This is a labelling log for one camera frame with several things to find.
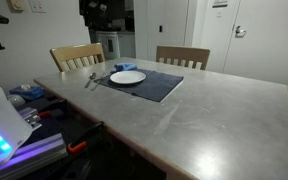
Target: wooden chair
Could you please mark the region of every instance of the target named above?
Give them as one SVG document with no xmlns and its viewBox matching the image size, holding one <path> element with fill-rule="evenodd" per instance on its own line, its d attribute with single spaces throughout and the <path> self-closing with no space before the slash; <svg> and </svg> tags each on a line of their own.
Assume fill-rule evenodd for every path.
<svg viewBox="0 0 288 180">
<path fill-rule="evenodd" d="M 50 53 L 61 72 L 105 61 L 100 43 L 55 48 Z"/>
<path fill-rule="evenodd" d="M 174 46 L 157 46 L 156 51 L 156 62 L 162 62 L 167 64 L 167 59 L 170 60 L 170 64 L 182 65 L 184 60 L 184 66 L 188 67 L 189 62 L 193 61 L 192 68 L 196 69 L 196 64 L 201 63 L 201 70 L 205 70 L 207 65 L 207 60 L 210 55 L 210 50 L 199 49 L 199 48 L 189 48 L 189 47 L 174 47 Z"/>
</svg>

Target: utensil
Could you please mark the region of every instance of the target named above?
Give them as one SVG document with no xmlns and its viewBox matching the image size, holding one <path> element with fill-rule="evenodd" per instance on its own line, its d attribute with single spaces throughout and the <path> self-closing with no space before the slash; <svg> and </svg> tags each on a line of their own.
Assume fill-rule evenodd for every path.
<svg viewBox="0 0 288 180">
<path fill-rule="evenodd" d="M 110 79 L 117 84 L 134 84 L 143 81 L 146 75 L 139 71 L 122 71 L 113 74 Z"/>
<path fill-rule="evenodd" d="M 102 80 L 105 79 L 105 76 L 106 76 L 106 73 L 104 72 L 103 75 L 102 75 L 102 77 L 101 77 L 100 79 L 98 79 L 96 85 L 94 86 L 93 89 L 91 89 L 91 91 L 94 91 L 94 90 L 96 89 L 96 87 L 98 86 L 98 84 L 99 84 Z"/>
<path fill-rule="evenodd" d="M 88 88 L 88 86 L 91 84 L 92 80 L 96 78 L 96 73 L 91 73 L 89 80 L 87 81 L 85 88 Z"/>
</svg>

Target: light switch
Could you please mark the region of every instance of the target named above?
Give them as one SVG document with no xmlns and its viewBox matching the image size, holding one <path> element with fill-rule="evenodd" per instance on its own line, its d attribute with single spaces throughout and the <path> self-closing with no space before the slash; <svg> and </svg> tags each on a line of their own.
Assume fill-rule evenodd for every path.
<svg viewBox="0 0 288 180">
<path fill-rule="evenodd" d="M 11 7 L 14 11 L 24 11 L 22 0 L 10 0 Z"/>
<path fill-rule="evenodd" d="M 43 0 L 29 0 L 32 12 L 45 13 L 45 7 Z"/>
</svg>

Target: gray table surface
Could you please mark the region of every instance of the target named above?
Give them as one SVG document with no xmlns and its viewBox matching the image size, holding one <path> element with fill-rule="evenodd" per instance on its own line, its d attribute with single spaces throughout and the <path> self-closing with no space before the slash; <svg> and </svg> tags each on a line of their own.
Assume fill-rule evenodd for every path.
<svg viewBox="0 0 288 180">
<path fill-rule="evenodd" d="M 114 64 L 184 76 L 161 103 L 99 85 Z M 35 82 L 199 179 L 288 179 L 288 87 L 131 58 Z"/>
</svg>

